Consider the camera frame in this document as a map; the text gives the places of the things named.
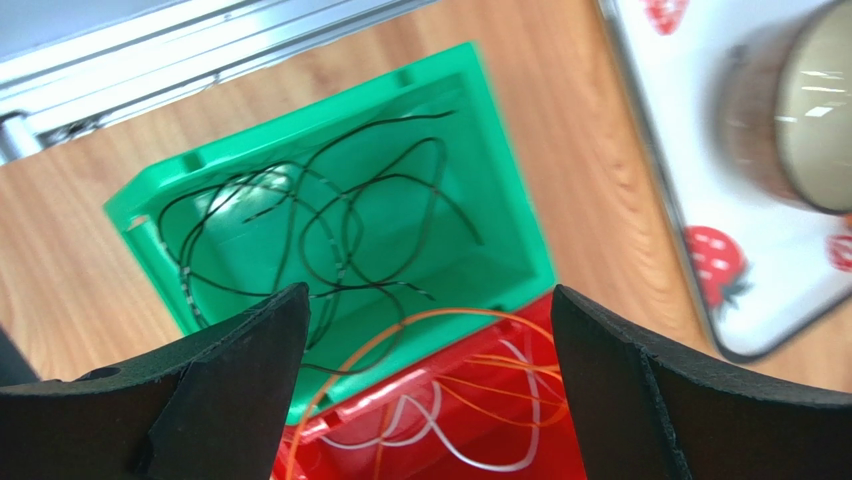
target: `wood grain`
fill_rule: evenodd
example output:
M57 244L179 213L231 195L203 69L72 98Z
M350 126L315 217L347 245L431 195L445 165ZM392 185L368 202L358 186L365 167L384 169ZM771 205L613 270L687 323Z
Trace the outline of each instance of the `wood grain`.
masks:
M46 378L179 333L101 206L144 166L458 43L485 54L561 281L709 352L594 0L443 0L0 169L0 323ZM852 309L755 369L852 391Z

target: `wooden surface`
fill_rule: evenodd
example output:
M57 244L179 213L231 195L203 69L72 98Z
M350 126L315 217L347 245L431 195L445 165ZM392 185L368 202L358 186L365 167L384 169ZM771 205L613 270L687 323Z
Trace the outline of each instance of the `wooden surface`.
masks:
M561 281L709 352L594 0L443 0L0 168L0 323L45 378L178 338L101 206L144 166L468 40L485 53ZM754 366L852 391L852 310Z

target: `red plastic container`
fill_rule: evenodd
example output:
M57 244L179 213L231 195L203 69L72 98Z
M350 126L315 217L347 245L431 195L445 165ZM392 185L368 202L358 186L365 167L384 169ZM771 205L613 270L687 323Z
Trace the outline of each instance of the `red plastic container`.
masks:
M518 315L550 331L550 302L548 295ZM540 421L558 410L559 407L552 405L564 399L564 390L558 381L544 375L536 378L520 369L466 361L477 354L523 358L536 365L556 363L553 345L540 334L507 319L496 322L362 395L312 418L296 452L293 478L585 479L570 414L555 424L534 429L495 419L449 392L452 390L487 412L519 423L533 421L533 400L473 387L458 380L550 402L539 405ZM415 401L431 415L451 445L471 462L510 465L508 469L516 471L496 473L460 460L442 443ZM385 446L379 448L382 432L386 433ZM286 480L291 438L292 429L288 428L275 463L274 474L278 480Z

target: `green plastic container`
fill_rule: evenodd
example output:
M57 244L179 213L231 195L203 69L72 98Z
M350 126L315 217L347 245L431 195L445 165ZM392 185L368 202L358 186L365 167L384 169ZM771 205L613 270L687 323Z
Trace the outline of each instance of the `green plastic container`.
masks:
M321 171L325 180L305 175L298 194L321 206L339 196L328 183L341 189L361 184L405 149L427 138L444 142L440 189L467 215L481 242L441 199L435 201L427 234L420 238L433 194L410 181L386 181L365 190L357 206L361 227L353 223L351 215L346 217L346 204L338 202L325 215L331 237L352 244L355 233L361 232L354 258L370 278L393 273L412 252L418 252L394 279L416 285L434 300L403 285L388 286L387 292L399 300L406 315L440 307L513 311L545 293L555 282L553 269L472 44L152 165L105 209L181 330L189 334L202 327L187 301L174 256L180 256L193 228L217 206L221 208L210 215L203 229L196 230L198 239L192 259L187 261L193 272L243 293L262 294L302 281L312 293L319 293L330 287L311 275L299 252L304 251L304 258L324 277L334 277L338 267L330 254L329 234L314 222L303 249L298 248L299 235L292 235L286 267L279 272L288 232L300 232L312 217L298 208L290 217L290 207L281 205L281 191L293 188L300 167L281 165L274 174L251 180L263 188L234 193L238 187L217 191L213 185L281 162L305 165L324 149L311 169ZM440 161L438 150L433 144L416 148L389 172L432 180ZM227 319L261 300L198 280L192 280L191 296L209 323ZM312 332L320 328L323 306L330 301L312 300ZM391 300L377 289L343 292L338 302L333 323L306 352L305 362L338 368L358 347L400 319ZM320 409L356 395L493 320L447 316L406 328L393 353L375 368L341 379ZM371 363L377 355L366 357L359 366ZM288 423L298 420L327 378L325 373L301 370Z

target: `black wire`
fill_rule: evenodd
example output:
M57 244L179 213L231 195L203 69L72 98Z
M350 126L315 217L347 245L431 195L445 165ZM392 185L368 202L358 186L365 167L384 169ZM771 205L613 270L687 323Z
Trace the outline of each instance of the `black wire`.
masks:
M403 325L403 320L406 318L405 309L402 306L402 303L399 299L390 293L387 288L392 286L402 286L409 288L430 300L434 300L434 298L426 291L412 285L409 282L405 282L402 280L398 280L397 277L404 273L420 256L422 250L425 246L426 239L429 236L429 231L431 227L431 222L434 217L434 211L437 207L438 200L444 201L450 209L461 219L464 223L465 227L471 233L474 241L478 245L482 245L482 237L474 226L473 222L470 218L464 213L461 207L455 203L446 193L444 193L439 185L443 179L443 173L447 162L447 149L446 144L437 137L427 137L418 142L414 143L410 147L408 147L401 155L396 157L393 161L384 166L379 172L373 175L372 178L367 181L351 187L349 189L343 189L334 182L332 182L328 177L320 174L311 166L325 153L328 152L329 149L334 147L335 145L340 144L344 140L348 138L352 138L353 136L364 132L366 130L370 130L382 125L390 125L402 122L411 122L411 121L419 121L419 120L434 120L447 117L449 115L454 114L454 111L448 111L444 113L440 113L437 115L412 115L408 117L402 118L393 118L387 120L378 120L373 121L360 127L357 127L346 134L330 141L329 143L320 147L314 154L312 154L307 162L304 165L296 163L292 160L284 160L284 161L273 161L273 157L270 157L263 161L262 163L266 164L266 166L262 169L255 169L252 171L247 171L240 174L233 174L228 177L228 179L220 183L218 185L210 185L204 187L202 189L198 189L192 191L190 193L181 195L175 199L172 199L170 202L166 204L165 207L160 211L160 214L157 218L157 230L160 235L160 242L164 251L167 255L178 265L181 285L184 289L184 293L187 297L187 303L195 317L196 322L199 327L208 326L208 322L201 314L200 309L194 302L194 297L192 296L192 286L191 282L193 279L199 280L203 283L208 284L217 289L221 289L222 291L234 293L237 295L243 295L248 297L268 297L273 294L275 291L279 289L279 283L281 281L281 276L286 269L286 264L290 257L290 250L293 246L293 236L296 234L296 212L299 209L307 210L310 215L312 215L308 222L304 225L301 232L298 234L297 241L297 250L300 261L305 267L307 273L313 277L315 280L327 285L329 290L326 292L312 294L310 295L311 299L325 299L323 304L322 313L320 314L319 322L317 327L314 329L311 338L307 342L306 349L310 350L315 347L322 338L328 332L328 329L331 327L333 319L335 318L337 308L339 306L339 302L341 299L341 295L345 292L351 291L359 291L359 290L377 290L383 295L385 295L391 303L394 305L395 310L397 311L398 321L397 324L400 326L400 329L393 335L388 344L388 347L385 351L379 355L374 362L371 362L369 365L353 369L349 371L340 371L327 367L323 367L320 365L314 364L303 364L302 367L310 368L313 370L318 370L321 372L325 372L333 375L356 375L358 373L363 373L379 363L381 363L388 355L390 355L393 350L398 346L401 341L401 336L405 329L405 325ZM397 166L399 163L403 162L406 158L409 158L411 154L413 154L417 149L425 146L427 144L432 144L435 147L436 152L436 162L435 162L435 173L431 182L417 178L413 175L401 174L401 173L388 173L392 168ZM288 173L283 173L277 171L279 168L294 168L299 170L297 175L291 176ZM287 184L292 184L292 188L283 189L277 188L276 186L270 186L263 184L263 181L266 177L274 176L276 178L284 178ZM325 185L328 189L330 189L334 194L334 198L328 201L325 205L320 207L319 209L315 208L313 205L303 200L299 196L299 192L301 191L304 180L306 177L315 178L320 184ZM355 261L355 256L362 245L362 239L364 235L364 222L361 216L357 211L357 202L368 189L391 180L406 180L413 183L416 186L420 186L426 188L429 191L429 198L423 212L423 219L420 223L419 233L417 235L417 242L415 243L414 248L411 251L411 254L406 257L406 259L402 262L401 266L396 268L389 275L385 275L381 279L370 279L358 266ZM290 203L289 210L285 214L287 216L286 221L286 231L284 234L283 240L283 254L281 256L281 261L278 263L276 274L273 278L273 284L271 286L271 291L269 292L251 292L244 291L239 288L230 287L228 285L223 285L221 282L214 281L198 272L195 272L191 268L193 254L195 252L195 248L201 236L204 233L205 227L211 217L213 217L217 212L219 212L224 205L229 202L235 201L237 196L243 192L248 191L251 192L254 189L260 189L272 193L279 194L280 197L278 200L272 205L246 217L243 220L243 224L247 224L253 222L283 206L285 206L288 201ZM175 255L174 252L168 246L165 238L165 234L163 231L164 217L166 213L172 209L174 206L179 204L181 201L192 198L193 200L200 195L207 194L209 192L213 192L210 202L207 204L205 208L205 213L202 215L200 220L192 226L187 235L184 237L181 242L180 249L178 254ZM223 195L227 196L223 201L220 201ZM324 213L328 211L328 209L332 208L338 202L345 202L345 213L341 217L341 241L337 241L334 237L334 231L331 226L328 224L328 221L323 217ZM354 241L350 239L352 236L352 228L350 227L350 223L355 223L355 238ZM332 259L335 264L335 269L337 273L337 277L335 279L328 279L322 274L320 274L313 265L311 265L310 260L307 255L307 236L308 233L315 225L319 225L323 234L326 237L326 240L329 244L329 248L331 251ZM359 280L363 283L357 285L347 285L345 282L345 278L347 273L352 271L357 275Z

